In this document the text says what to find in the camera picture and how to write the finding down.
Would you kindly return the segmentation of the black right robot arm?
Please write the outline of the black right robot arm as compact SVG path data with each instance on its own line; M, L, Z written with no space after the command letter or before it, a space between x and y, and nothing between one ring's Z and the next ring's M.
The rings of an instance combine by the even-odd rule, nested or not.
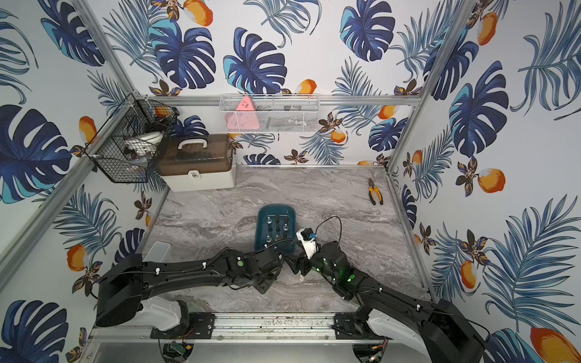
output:
M432 362L479 362L485 340L449 301L416 299L381 284L352 265L339 244L317 246L284 258L295 274L318 272L333 291L358 303L350 314L339 314L335 330L343 337L388 338L426 355Z

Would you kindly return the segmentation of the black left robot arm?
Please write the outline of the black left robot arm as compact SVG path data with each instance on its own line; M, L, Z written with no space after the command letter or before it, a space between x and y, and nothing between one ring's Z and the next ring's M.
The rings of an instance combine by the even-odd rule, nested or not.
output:
M110 328L133 319L142 301L194 287L253 287L265 294L283 267L278 248L250 253L225 248L214 257L182 263L145 262L136 253L98 282L95 325Z

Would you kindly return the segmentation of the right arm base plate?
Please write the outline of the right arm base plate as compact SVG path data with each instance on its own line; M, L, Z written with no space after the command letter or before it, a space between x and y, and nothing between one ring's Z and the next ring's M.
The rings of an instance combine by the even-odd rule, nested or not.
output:
M392 340L375 334L367 320L370 310L357 312L341 312L333 317L331 329L335 333L337 340Z

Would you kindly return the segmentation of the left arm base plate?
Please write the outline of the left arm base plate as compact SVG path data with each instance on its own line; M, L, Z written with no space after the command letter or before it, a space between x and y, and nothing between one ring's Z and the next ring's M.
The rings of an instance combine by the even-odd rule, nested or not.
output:
M157 328L151 330L150 338L154 340L209 340L215 327L216 316L208 312L192 312L187 318L167 331Z

